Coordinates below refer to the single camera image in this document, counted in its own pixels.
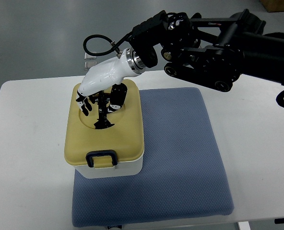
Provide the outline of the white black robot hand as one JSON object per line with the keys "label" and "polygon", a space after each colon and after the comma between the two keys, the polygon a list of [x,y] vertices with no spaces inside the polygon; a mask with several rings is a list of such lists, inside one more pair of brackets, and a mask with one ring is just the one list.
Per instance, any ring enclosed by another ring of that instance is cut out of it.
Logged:
{"label": "white black robot hand", "polygon": [[120,58],[110,58],[89,69],[82,80],[76,96],[76,102],[85,116],[92,110],[88,102],[90,96],[122,83],[125,77],[137,77],[146,68],[142,59],[133,48],[124,49]]}

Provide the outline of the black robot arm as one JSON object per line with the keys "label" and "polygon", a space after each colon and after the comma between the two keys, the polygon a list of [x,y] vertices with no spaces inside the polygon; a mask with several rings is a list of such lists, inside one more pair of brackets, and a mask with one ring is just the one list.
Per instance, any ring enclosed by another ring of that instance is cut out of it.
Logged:
{"label": "black robot arm", "polygon": [[[244,10],[229,18],[161,11],[122,37],[135,52],[130,68],[152,68],[162,46],[165,73],[221,92],[241,74],[284,85],[284,33],[263,32],[265,21]],[[276,97],[284,108],[284,90]]]}

